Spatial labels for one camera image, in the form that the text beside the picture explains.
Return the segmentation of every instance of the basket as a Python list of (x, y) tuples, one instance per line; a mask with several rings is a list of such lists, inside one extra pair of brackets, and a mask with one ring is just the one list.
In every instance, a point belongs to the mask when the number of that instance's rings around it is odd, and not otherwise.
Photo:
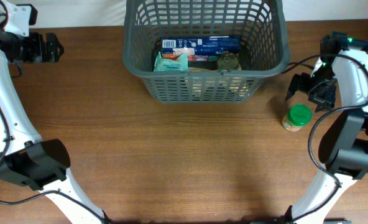
[[(122, 61), (162, 103), (241, 103), (282, 72), (290, 51), (282, 0), (130, 0)], [(153, 72), (162, 37), (239, 35), (242, 70)]]

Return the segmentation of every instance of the wooden table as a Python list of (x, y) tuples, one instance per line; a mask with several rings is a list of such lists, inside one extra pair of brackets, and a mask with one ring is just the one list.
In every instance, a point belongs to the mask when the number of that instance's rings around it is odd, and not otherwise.
[[(368, 20), (288, 22), (292, 61), (318, 54), (332, 30), (368, 40)], [(65, 143), (76, 180), (113, 220), (278, 217), (313, 179), (316, 167), (306, 150), (311, 125), (291, 133), (280, 124), (291, 105), (316, 108), (304, 94), (284, 102), (294, 72), (267, 79), (243, 104), (163, 105), (123, 66), (122, 27), (40, 31), (55, 32), (66, 53), (57, 64), (23, 65), (14, 85), (39, 133)], [(333, 121), (317, 130), (315, 149)], [(3, 200), (35, 193), (0, 181)], [(368, 223), (368, 175), (328, 216)], [(40, 198), (0, 205), (0, 223), (68, 220)]]

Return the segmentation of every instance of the green lid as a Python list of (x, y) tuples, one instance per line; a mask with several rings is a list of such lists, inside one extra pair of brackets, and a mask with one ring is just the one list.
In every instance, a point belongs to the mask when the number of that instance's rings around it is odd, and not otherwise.
[(305, 126), (311, 121), (313, 112), (306, 105), (295, 105), (290, 108), (288, 120), (295, 126)]

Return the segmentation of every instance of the jar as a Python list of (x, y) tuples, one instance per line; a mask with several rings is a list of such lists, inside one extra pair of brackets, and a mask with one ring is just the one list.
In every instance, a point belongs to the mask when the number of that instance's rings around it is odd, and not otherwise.
[(283, 127), (288, 131), (298, 131), (306, 126), (313, 117), (313, 112), (306, 105), (295, 105), (282, 119)]

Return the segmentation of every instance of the white arm segment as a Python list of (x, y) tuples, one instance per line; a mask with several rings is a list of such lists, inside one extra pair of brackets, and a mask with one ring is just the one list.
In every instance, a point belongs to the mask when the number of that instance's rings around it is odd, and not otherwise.
[[(364, 64), (368, 71), (368, 54), (364, 51), (355, 49), (342, 50), (339, 54), (355, 58)], [(315, 65), (314, 72), (322, 64), (321, 59), (319, 59)], [(368, 100), (368, 79), (354, 62), (336, 57), (332, 64), (332, 69), (336, 75), (335, 78), (338, 79), (342, 106), (361, 105)], [(363, 108), (363, 110), (368, 113), (368, 106)], [(328, 212), (339, 200), (339, 197), (356, 183), (356, 180), (353, 180), (351, 176), (342, 174), (336, 174), (335, 176), (342, 183), (342, 188), (323, 208), (296, 221), (297, 224), (322, 224)], [(319, 170), (306, 194), (292, 207), (292, 218), (299, 217), (321, 205), (330, 196), (335, 186), (333, 178)]]
[[(7, 58), (0, 50), (0, 107), (6, 117), (10, 134), (14, 140), (10, 142), (7, 154), (20, 151), (23, 149), (24, 143), (32, 141), (34, 144), (41, 142), (42, 138), (36, 131), (32, 123), (29, 121), (21, 102), (18, 98), (16, 90), (11, 81), (9, 67), (7, 66)], [(6, 138), (2, 119), (0, 118), (0, 152), (3, 151)], [(103, 211), (95, 206), (90, 199), (82, 191), (76, 180), (73, 178), (71, 170), (67, 169), (67, 179), (63, 182), (55, 181), (44, 186), (44, 191), (60, 190), (75, 200), (83, 203), (99, 216), (104, 217)], [(72, 223), (101, 223), (93, 214), (82, 208), (81, 206), (62, 198), (59, 195), (47, 195), (68, 217)]]
[[(339, 200), (339, 197), (344, 191), (357, 182), (348, 175), (336, 174), (335, 176), (338, 177), (342, 183), (342, 187), (339, 191), (323, 208), (299, 219), (296, 221), (296, 224), (322, 224), (328, 212)], [(319, 170), (306, 191), (306, 194), (292, 207), (292, 218), (297, 218), (321, 205), (332, 194), (335, 187), (336, 184), (334, 183), (334, 179)]]

